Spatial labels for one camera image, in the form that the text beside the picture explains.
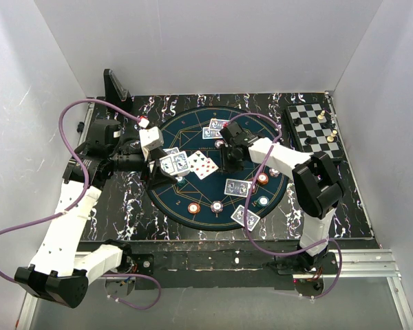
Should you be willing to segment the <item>blue playing card deck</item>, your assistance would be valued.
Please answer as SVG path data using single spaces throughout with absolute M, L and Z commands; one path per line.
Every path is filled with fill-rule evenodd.
M 168 155 L 166 157 L 162 157 L 162 158 L 159 159 L 161 169 L 164 172 L 168 173 L 169 175 L 185 176 L 185 175 L 179 175 L 175 172 L 175 166 L 173 165 L 173 161 L 172 161 L 172 158 L 171 158 L 172 155 L 173 154 Z

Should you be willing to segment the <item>blue-backed playing cards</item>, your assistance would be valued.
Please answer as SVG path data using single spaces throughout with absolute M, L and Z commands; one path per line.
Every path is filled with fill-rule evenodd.
M 186 175 L 190 172 L 190 165 L 185 151 L 174 153 L 171 158 L 177 174 Z

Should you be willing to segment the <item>seven of diamonds card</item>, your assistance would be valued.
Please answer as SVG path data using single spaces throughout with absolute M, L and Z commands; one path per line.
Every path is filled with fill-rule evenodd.
M 196 159 L 194 161 L 193 172 L 199 179 L 204 179 L 214 173 L 218 166 L 211 158 Z

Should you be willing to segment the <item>orange poker chip stack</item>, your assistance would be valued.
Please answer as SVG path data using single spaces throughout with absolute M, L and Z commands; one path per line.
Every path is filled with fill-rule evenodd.
M 191 214 L 197 214 L 200 211 L 200 204 L 190 203 L 187 208 L 188 212 Z

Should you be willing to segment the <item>white-blue poker chip stack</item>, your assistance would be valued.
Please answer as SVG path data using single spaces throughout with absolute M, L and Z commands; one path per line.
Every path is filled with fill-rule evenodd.
M 223 211 L 223 204 L 221 201 L 214 201 L 211 204 L 211 211 L 214 213 L 219 213 Z

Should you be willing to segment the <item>green poker chip stack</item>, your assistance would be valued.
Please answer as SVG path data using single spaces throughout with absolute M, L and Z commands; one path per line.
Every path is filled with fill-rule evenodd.
M 261 196 L 261 197 L 259 197 L 259 198 L 257 199 L 257 201 L 256 201 L 257 206 L 258 206 L 259 208 L 267 207 L 267 205 L 269 204 L 269 202 L 270 202 L 270 199 L 269 199 L 268 197 L 266 197 L 266 196 Z

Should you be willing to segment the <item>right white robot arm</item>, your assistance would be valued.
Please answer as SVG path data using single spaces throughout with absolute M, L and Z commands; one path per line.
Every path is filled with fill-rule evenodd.
M 304 211 L 303 232 L 297 250 L 292 252 L 268 251 L 246 233 L 251 244 L 270 256 L 296 257 L 299 268 L 313 273 L 323 264 L 330 240 L 330 226 L 337 206 L 345 195 L 345 188 L 329 155 L 323 151 L 303 153 L 282 146 L 278 139 L 248 133 L 234 120 L 225 124 L 220 134 L 226 142 L 222 158 L 225 169 L 236 169 L 243 161 L 259 166 L 253 181 L 257 181 L 264 167 L 273 168 L 291 179 L 296 198 Z

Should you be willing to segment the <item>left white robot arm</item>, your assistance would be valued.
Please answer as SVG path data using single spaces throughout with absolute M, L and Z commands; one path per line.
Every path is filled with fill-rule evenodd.
M 115 172 L 140 172 L 148 188 L 174 184 L 160 158 L 166 156 L 158 127 L 141 128 L 140 149 L 129 151 L 117 120 L 97 120 L 76 149 L 63 174 L 61 198 L 42 244 L 27 267 L 18 267 L 14 280 L 34 297 L 75 308 L 87 288 L 108 272 L 131 277 L 138 259 L 131 247 L 109 239 L 81 260 L 75 259 L 89 214 L 106 181 Z

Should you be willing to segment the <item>round blue poker mat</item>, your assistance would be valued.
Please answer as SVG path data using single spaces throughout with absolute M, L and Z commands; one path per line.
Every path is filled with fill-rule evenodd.
M 166 149 L 178 147 L 191 155 L 201 151 L 207 158 L 211 158 L 217 165 L 221 164 L 220 151 L 215 147 L 214 140 L 202 139 L 202 128 L 208 127 L 211 118 L 229 120 L 235 118 L 245 130 L 263 137 L 274 139 L 278 131 L 267 120 L 244 115 L 239 109 L 230 107 L 201 107 L 184 111 L 174 118 L 160 125 Z M 224 173 L 218 169 L 204 179 L 199 179 L 194 172 L 185 176 L 185 185 L 168 185 L 148 191 L 148 196 L 162 213 L 168 218 L 184 226 L 204 231 L 227 231 L 239 228 L 239 224 L 232 220 L 231 215 L 239 206 L 245 203 L 244 198 L 224 194 L 227 179 L 252 180 L 257 171 L 257 164 L 247 162 L 244 170 L 233 174 Z M 211 204 L 221 201 L 223 211 L 214 213 Z M 187 208 L 190 203 L 200 204 L 200 211 L 191 214 Z

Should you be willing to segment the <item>black card shoe stand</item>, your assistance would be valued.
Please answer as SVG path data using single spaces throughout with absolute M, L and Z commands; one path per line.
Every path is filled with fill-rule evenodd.
M 124 88 L 112 69 L 104 69 L 105 100 L 129 113 L 133 100 L 127 88 Z

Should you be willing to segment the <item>black white chess board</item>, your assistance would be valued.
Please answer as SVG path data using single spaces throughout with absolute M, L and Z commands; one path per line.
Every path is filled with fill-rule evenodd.
M 318 120 L 317 116 L 322 110 L 326 111 L 325 118 Z M 296 150 L 303 153 L 322 151 L 335 163 L 343 161 L 344 151 L 339 141 L 338 129 L 329 111 L 320 104 L 300 104 L 288 106 L 284 115 Z M 293 124 L 295 118 L 300 118 L 300 125 Z M 311 144 L 305 144 L 307 137 L 312 138 Z

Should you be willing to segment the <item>cream chess piece tall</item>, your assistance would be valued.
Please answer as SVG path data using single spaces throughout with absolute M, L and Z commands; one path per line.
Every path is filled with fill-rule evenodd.
M 317 116 L 318 120 L 323 120 L 325 118 L 325 110 L 322 110 L 321 113 Z

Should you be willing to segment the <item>black rail end knob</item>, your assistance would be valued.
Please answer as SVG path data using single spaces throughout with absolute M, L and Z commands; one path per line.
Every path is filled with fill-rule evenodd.
M 79 122 L 78 125 L 77 125 L 77 128 L 76 128 L 76 131 L 78 133 L 82 133 L 83 129 L 84 129 L 84 126 L 85 126 L 84 122 Z

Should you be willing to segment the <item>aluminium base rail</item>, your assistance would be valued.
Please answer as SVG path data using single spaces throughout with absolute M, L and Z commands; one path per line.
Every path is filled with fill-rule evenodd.
M 311 272 L 251 250 L 159 251 L 151 281 L 96 281 L 75 309 L 28 296 L 18 329 L 413 329 L 390 250 L 331 249 Z

